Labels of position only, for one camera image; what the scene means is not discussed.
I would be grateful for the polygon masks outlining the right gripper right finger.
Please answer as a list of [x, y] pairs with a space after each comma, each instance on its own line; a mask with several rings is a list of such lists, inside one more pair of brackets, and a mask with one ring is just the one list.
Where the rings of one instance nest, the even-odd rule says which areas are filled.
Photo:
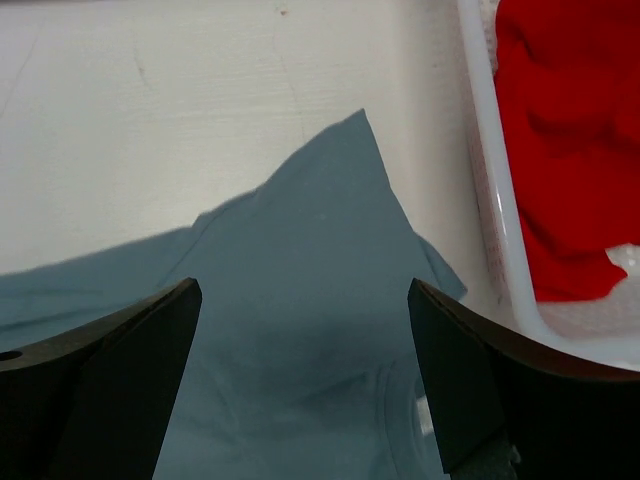
[[453, 479], [635, 479], [639, 375], [536, 342], [421, 280], [410, 322]]

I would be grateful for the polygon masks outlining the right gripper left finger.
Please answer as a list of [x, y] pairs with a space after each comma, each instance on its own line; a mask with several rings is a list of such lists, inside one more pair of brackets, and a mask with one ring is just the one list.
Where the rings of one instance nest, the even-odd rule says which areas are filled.
[[4, 479], [152, 478], [202, 292], [187, 278], [1, 355]]

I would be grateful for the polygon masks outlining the blue-grey t-shirt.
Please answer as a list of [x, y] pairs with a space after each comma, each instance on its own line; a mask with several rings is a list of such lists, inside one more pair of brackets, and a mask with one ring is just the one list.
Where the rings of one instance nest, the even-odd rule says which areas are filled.
[[159, 479], [439, 479], [407, 294], [466, 289], [411, 227], [364, 112], [193, 225], [1, 279], [29, 344], [191, 277], [199, 322]]

